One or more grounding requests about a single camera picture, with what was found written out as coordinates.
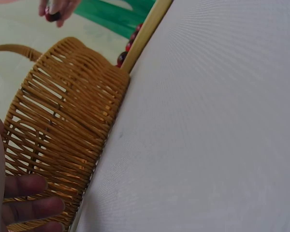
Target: green object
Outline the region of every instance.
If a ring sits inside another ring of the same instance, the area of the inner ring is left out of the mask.
[[[128,39],[135,28],[145,21],[155,0],[125,0],[125,2],[133,9],[125,9],[102,0],[82,0],[75,13]]]

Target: rattan strand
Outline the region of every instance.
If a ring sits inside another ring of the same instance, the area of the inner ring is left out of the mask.
[[[35,200],[59,196],[63,214],[12,225],[14,232],[47,221],[73,222],[129,84],[129,75],[75,38],[45,54],[19,45],[1,45],[36,61],[7,113],[3,137],[6,175],[37,173],[49,188]]]

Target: floor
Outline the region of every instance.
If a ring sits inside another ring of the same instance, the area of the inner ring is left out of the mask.
[[[58,40],[74,36],[100,52],[111,63],[116,62],[127,39],[78,15],[73,15],[58,29],[38,16],[37,0],[19,0],[0,4],[0,44],[24,44],[46,51]],[[20,55],[0,52],[0,118],[8,107],[32,63]]]

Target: hand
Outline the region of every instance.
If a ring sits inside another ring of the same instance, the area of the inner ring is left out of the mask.
[[[3,133],[3,123],[0,120],[0,133]],[[0,232],[8,232],[6,226],[48,218],[60,214],[64,203],[60,198],[51,197],[41,200],[3,203],[4,198],[34,195],[47,189],[47,182],[39,175],[9,176],[5,178],[5,158],[0,135]],[[61,232],[60,223],[49,222],[28,232]]]
[[[79,5],[81,0],[50,0],[49,13],[51,15],[61,13],[61,19],[56,22],[57,27],[62,27],[65,20],[67,20],[76,7]],[[48,0],[40,0],[39,15],[44,16],[45,8],[47,6]]]

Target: red object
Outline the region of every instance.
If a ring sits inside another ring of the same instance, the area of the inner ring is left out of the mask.
[[[129,52],[130,51],[130,48],[132,47],[132,44],[133,44],[134,40],[130,40],[127,45],[126,45],[126,52]]]
[[[140,31],[140,29],[142,28],[142,26],[143,26],[143,23],[139,24],[139,25],[137,26],[137,28],[136,28],[136,31]]]
[[[45,8],[45,18],[48,22],[55,22],[61,19],[61,14],[60,12],[57,12],[55,14],[50,14],[49,13],[49,6]]]
[[[128,52],[122,52],[119,55],[119,57],[117,59],[117,65],[120,65],[120,66],[122,65],[122,63],[125,61],[125,58],[126,58],[127,54],[128,54]]]
[[[130,40],[135,40],[135,38],[136,38],[136,36],[137,36],[138,33],[139,33],[138,31],[135,31],[135,32],[130,36]]]

